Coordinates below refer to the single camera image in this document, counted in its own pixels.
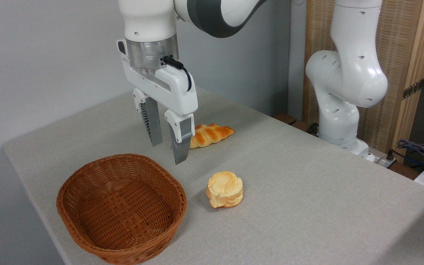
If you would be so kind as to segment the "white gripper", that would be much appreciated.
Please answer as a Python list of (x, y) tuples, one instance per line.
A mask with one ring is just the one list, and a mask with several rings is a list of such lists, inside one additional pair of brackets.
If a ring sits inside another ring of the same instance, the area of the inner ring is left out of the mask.
[(135, 107), (141, 114), (152, 146), (163, 142), (158, 103), (165, 106), (175, 164), (187, 159), (191, 137), (195, 135), (194, 115), (198, 109), (195, 81), (183, 70), (167, 66), (155, 75), (142, 74), (131, 67), (125, 40), (118, 40), (118, 50), (127, 80), (133, 84)]

